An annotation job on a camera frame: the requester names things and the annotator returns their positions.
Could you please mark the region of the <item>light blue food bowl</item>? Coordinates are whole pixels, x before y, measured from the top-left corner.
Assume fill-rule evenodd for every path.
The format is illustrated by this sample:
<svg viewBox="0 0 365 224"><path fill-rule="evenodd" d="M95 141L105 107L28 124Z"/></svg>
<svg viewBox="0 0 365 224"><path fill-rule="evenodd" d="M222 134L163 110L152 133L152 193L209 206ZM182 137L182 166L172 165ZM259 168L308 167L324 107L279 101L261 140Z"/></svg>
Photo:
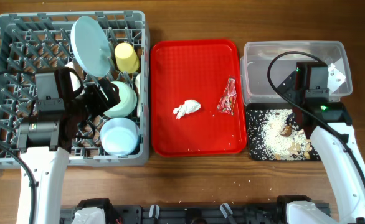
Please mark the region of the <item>light blue food bowl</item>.
<svg viewBox="0 0 365 224"><path fill-rule="evenodd" d="M136 149L139 133L138 125L130 119L110 119L100 130L102 148L113 156L127 156Z"/></svg>

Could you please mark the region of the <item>light blue plate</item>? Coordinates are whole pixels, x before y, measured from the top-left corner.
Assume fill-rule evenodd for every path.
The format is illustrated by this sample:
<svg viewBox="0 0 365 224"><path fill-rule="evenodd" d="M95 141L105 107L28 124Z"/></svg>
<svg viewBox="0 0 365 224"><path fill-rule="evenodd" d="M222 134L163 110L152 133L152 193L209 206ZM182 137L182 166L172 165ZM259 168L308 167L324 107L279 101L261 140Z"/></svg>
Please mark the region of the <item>light blue plate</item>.
<svg viewBox="0 0 365 224"><path fill-rule="evenodd" d="M108 39L95 19L79 17L72 26L70 41L74 57L84 72L104 77L110 71Z"/></svg>

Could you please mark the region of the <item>yellow plastic cup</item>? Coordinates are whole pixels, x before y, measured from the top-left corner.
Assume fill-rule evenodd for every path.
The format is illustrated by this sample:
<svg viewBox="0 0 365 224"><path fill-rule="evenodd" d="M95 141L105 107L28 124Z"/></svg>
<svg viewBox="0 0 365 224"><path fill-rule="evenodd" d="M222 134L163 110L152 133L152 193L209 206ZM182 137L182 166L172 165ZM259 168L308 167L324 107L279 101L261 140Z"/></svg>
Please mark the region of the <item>yellow plastic cup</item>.
<svg viewBox="0 0 365 224"><path fill-rule="evenodd" d="M121 72L134 73L139 69L140 61L129 43L120 43L115 47L116 66Z"/></svg>

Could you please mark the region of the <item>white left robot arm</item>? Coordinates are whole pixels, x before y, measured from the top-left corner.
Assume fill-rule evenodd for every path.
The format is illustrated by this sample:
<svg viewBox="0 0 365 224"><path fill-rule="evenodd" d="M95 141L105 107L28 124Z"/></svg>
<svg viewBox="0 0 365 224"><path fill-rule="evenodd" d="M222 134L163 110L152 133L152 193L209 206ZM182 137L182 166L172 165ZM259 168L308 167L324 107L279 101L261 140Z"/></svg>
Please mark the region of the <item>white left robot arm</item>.
<svg viewBox="0 0 365 224"><path fill-rule="evenodd" d="M18 131L21 192L18 223L58 223L65 171L79 127L120 102L119 89L106 78L73 89L68 67L34 73L37 114Z"/></svg>

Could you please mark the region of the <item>white plastic fork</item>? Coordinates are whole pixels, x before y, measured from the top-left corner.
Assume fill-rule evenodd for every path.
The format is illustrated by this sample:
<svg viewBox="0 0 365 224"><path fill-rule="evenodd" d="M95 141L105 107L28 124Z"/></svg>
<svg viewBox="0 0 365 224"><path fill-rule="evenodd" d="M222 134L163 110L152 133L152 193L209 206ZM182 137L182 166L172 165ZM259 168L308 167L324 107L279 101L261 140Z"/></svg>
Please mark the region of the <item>white plastic fork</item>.
<svg viewBox="0 0 365 224"><path fill-rule="evenodd" d="M137 96L137 107L136 107L136 115L139 118L141 116L141 74L139 73L135 78L135 88L136 88L136 96Z"/></svg>

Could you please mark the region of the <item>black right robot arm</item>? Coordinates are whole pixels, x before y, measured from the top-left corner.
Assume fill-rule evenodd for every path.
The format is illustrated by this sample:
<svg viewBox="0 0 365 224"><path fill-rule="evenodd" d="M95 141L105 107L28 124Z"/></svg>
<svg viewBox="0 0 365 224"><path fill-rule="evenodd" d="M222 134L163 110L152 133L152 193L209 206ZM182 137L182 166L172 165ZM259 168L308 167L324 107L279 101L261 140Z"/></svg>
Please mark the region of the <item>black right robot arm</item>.
<svg viewBox="0 0 365 224"><path fill-rule="evenodd" d="M292 105L326 169L340 222L365 223L365 163L346 107L329 99L327 65L298 62L275 91Z"/></svg>

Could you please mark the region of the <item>red snack wrapper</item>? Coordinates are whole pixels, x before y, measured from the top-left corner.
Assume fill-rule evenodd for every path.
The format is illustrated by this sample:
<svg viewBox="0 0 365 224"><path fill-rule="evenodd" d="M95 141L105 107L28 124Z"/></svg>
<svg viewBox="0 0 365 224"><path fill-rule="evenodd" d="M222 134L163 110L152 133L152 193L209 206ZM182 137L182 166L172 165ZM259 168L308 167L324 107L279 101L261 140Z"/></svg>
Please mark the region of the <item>red snack wrapper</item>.
<svg viewBox="0 0 365 224"><path fill-rule="evenodd" d="M229 78L224 93L217 104L217 110L220 113L233 115L234 106L237 98L237 91L235 87L236 80Z"/></svg>

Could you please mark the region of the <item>white napkin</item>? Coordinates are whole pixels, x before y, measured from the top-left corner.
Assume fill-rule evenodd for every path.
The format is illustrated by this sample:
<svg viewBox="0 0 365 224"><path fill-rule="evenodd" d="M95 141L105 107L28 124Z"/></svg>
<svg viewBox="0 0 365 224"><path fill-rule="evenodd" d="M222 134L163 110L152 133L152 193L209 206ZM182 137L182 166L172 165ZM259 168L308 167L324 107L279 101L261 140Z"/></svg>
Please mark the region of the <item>white napkin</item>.
<svg viewBox="0 0 365 224"><path fill-rule="evenodd" d="M186 100L182 105L173 109L176 119L181 119L184 115L196 112L201 108L201 104L196 100Z"/></svg>

